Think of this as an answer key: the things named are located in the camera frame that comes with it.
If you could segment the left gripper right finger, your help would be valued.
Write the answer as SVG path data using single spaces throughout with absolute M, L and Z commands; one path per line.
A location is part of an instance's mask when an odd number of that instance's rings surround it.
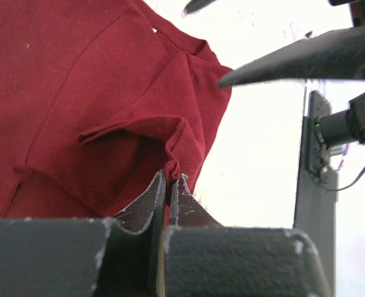
M 330 296 L 318 250 L 301 230 L 199 227 L 204 213 L 180 177 L 165 233 L 166 296 Z

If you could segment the dark red t-shirt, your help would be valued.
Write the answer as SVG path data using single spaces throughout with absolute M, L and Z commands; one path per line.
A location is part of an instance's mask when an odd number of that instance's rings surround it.
M 193 190 L 231 92 L 143 1 L 0 1 L 0 217 L 107 217 L 163 170 Z

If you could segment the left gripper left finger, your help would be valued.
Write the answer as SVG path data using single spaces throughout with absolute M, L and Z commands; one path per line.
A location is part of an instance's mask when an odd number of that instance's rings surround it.
M 0 296 L 163 296 L 166 181 L 114 217 L 0 219 Z

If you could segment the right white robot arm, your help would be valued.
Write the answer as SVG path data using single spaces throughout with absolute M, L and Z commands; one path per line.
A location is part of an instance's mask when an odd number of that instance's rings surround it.
M 221 87 L 278 79 L 365 80 L 365 1 L 350 1 L 353 26 L 333 30 L 256 59 L 219 81 Z M 318 91 L 303 117 L 294 222 L 291 229 L 190 228 L 181 235 L 203 247 L 201 282 L 182 280 L 200 296 L 333 296 L 335 220 L 341 187 L 332 149 L 365 145 L 365 93 L 333 113 Z

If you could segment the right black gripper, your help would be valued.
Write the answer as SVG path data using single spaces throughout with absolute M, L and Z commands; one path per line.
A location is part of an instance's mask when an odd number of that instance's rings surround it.
M 224 75 L 220 87 L 280 79 L 365 80 L 365 0 L 349 5 L 353 26 L 298 40 Z

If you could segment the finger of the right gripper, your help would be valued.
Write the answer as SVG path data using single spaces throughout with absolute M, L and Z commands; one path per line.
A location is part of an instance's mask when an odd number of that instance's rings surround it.
M 201 9 L 211 5 L 215 1 L 216 0 L 190 0 L 185 5 L 185 7 L 183 9 L 183 13 L 186 14 L 186 15 L 193 14 L 193 13 L 198 12 Z

